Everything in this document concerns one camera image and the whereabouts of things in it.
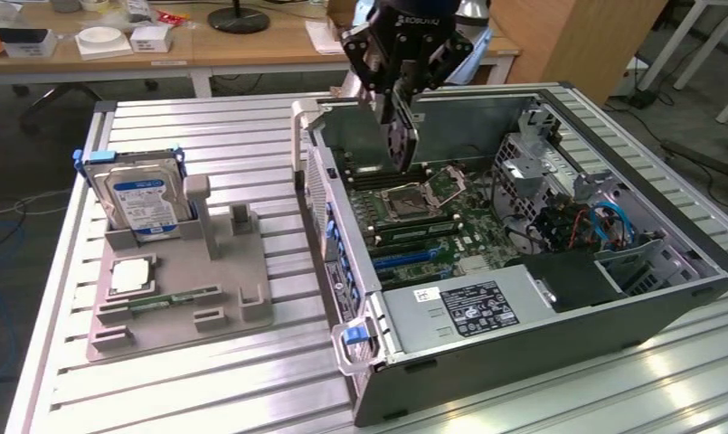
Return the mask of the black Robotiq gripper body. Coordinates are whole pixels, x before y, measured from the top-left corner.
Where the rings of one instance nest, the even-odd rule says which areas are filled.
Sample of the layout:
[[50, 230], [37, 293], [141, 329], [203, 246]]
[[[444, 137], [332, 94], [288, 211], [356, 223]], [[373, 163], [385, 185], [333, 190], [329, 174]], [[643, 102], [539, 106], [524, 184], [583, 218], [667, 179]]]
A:
[[393, 25], [396, 27], [394, 64], [400, 77], [401, 61], [408, 46], [422, 36], [460, 36], [456, 12], [458, 1], [376, 1], [362, 25]]

